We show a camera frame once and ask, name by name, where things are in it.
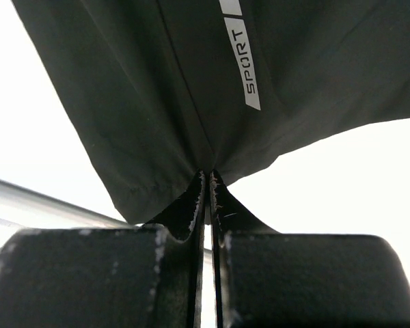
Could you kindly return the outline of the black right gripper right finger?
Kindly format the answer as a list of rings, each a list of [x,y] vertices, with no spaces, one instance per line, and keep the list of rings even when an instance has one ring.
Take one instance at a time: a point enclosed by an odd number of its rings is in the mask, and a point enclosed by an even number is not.
[[[209,177],[218,327],[410,327],[410,284],[370,234],[281,233]]]

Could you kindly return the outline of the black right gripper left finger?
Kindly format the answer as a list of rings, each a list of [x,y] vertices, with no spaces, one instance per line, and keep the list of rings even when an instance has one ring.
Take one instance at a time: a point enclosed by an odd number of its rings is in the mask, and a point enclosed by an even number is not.
[[[199,327],[206,177],[139,227],[25,229],[0,252],[0,327]]]

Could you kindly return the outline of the black shorts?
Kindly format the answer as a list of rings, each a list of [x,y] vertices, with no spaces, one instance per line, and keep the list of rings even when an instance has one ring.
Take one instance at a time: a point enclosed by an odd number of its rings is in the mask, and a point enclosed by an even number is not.
[[[410,118],[410,1],[15,1],[116,210]]]

